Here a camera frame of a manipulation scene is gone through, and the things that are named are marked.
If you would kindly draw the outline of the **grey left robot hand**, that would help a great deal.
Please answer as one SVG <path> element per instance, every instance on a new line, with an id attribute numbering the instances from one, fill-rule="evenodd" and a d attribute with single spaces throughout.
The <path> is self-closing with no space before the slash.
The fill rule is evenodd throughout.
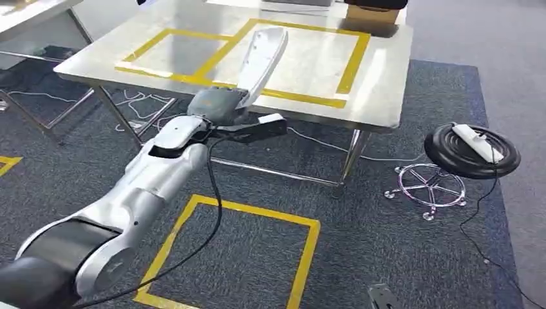
<path id="1" fill-rule="evenodd" d="M 249 91 L 240 88 L 202 89 L 190 101 L 187 114 L 202 117 L 215 126 L 240 124 L 247 116 L 247 108 L 240 104 L 245 103 L 248 96 Z"/>

